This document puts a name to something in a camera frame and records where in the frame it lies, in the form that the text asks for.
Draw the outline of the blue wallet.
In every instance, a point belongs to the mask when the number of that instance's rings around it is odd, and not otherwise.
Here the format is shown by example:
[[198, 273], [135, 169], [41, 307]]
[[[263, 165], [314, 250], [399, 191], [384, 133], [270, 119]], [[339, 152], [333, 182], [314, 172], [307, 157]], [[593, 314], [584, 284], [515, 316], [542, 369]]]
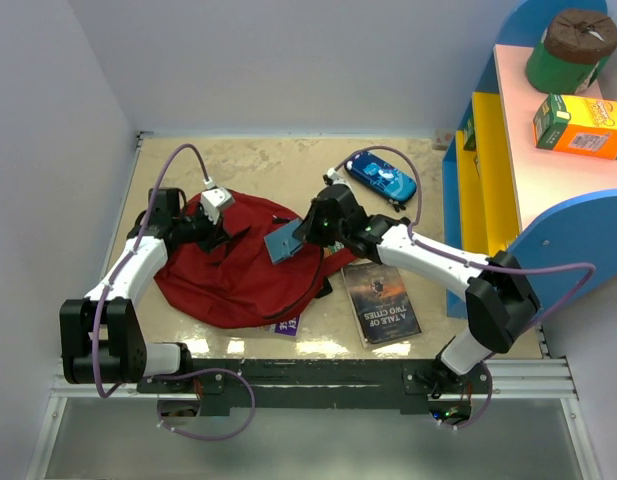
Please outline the blue wallet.
[[280, 224], [277, 229], [264, 237], [264, 243], [273, 265], [293, 257], [303, 246], [294, 236], [302, 221], [295, 219]]

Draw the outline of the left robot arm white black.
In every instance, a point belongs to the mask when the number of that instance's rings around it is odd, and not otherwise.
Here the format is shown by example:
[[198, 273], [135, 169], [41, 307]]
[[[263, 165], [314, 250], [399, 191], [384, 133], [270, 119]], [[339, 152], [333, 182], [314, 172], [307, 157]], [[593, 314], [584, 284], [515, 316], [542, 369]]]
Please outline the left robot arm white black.
[[63, 374], [70, 384], [113, 386], [159, 376], [173, 392], [188, 390], [195, 368], [182, 343], [144, 340], [135, 307], [155, 275], [182, 246], [210, 252], [229, 236], [223, 213], [234, 204], [223, 187], [203, 191], [191, 202], [179, 188], [150, 189], [120, 258], [81, 299], [59, 311]]

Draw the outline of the red student backpack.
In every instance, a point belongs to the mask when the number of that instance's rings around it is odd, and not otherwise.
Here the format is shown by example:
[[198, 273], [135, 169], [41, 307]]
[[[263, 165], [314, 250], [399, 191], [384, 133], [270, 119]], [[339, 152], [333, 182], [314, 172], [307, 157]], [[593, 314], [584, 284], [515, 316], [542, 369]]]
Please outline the red student backpack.
[[154, 280], [175, 309], [206, 324], [237, 329], [260, 327], [299, 316], [322, 292], [328, 278], [356, 257], [343, 248], [326, 256], [315, 245], [274, 264], [264, 236], [275, 220], [298, 214], [265, 198], [234, 191], [224, 214], [227, 243], [206, 253], [194, 243], [179, 247]]

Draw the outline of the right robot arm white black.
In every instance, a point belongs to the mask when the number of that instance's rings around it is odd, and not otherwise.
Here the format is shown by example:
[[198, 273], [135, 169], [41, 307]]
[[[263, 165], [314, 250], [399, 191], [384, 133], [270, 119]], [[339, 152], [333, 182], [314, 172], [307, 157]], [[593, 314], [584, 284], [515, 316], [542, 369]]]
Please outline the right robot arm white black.
[[459, 250], [416, 234], [404, 219], [369, 215], [343, 183], [325, 187], [294, 231], [304, 244], [341, 243], [356, 257], [431, 280], [461, 298], [468, 324], [432, 361], [424, 381], [457, 392], [469, 372], [493, 353], [506, 353], [540, 309], [517, 259]]

